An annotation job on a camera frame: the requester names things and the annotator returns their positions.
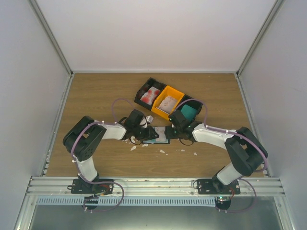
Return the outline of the black leather card holder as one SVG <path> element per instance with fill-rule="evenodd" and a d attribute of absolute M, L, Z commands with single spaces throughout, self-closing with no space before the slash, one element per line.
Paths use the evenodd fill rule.
<path fill-rule="evenodd" d="M 170 139 L 166 138 L 165 126 L 155 126 L 154 130 L 157 133 L 157 136 L 155 136 L 154 139 L 142 140 L 142 144 L 170 144 Z"/>

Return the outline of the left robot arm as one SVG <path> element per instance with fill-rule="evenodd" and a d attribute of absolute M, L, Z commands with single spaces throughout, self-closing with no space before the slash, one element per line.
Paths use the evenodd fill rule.
<path fill-rule="evenodd" d="M 134 109 L 128 117 L 108 123 L 84 116 L 63 138 L 63 145 L 72 157 L 83 180 L 82 188 L 89 194 L 99 188 L 98 172 L 94 166 L 93 154 L 105 139 L 135 139 L 140 142 L 156 139 L 159 134 L 150 125 L 151 119 Z"/>

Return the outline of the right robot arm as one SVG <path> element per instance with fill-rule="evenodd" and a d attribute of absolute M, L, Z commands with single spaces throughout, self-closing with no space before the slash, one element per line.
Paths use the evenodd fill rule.
<path fill-rule="evenodd" d="M 227 151 L 231 162 L 212 178 L 216 193 L 223 194 L 233 181 L 259 172 L 258 168 L 262 164 L 262 169 L 266 170 L 268 153 L 247 127 L 238 130 L 220 129 L 195 120 L 190 121 L 179 110 L 169 115 L 169 121 L 172 126 L 165 132 L 168 139 L 207 143 Z"/>

